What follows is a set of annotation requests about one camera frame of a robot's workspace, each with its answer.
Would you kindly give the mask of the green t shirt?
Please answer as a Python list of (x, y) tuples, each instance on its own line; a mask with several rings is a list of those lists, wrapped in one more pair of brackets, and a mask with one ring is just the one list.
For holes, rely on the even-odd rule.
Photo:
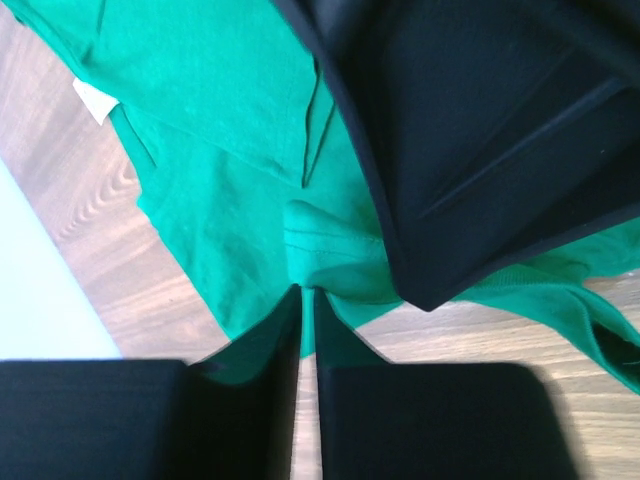
[[(408, 302), (346, 124), (279, 2), (8, 3), (97, 98), (113, 99), (96, 113), (134, 165), (140, 207), (231, 338), (293, 284), (306, 299), (325, 290), (354, 328)], [(450, 300), (547, 325), (637, 390), (638, 332), (584, 283), (638, 266), (639, 214)]]

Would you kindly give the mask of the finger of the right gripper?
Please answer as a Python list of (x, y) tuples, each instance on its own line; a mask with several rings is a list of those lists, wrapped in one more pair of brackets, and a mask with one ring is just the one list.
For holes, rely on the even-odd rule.
[(324, 74), (409, 303), (638, 216), (637, 2), (277, 7)]

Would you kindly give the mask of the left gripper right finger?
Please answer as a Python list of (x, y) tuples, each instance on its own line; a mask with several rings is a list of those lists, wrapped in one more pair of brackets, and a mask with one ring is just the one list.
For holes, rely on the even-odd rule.
[(393, 363), (315, 290), (325, 479), (577, 479), (544, 383), (514, 363)]

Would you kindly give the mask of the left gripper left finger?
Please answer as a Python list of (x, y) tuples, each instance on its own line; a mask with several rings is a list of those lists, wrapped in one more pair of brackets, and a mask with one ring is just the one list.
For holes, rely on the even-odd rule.
[(286, 479), (302, 295), (200, 362), (5, 361), (5, 479)]

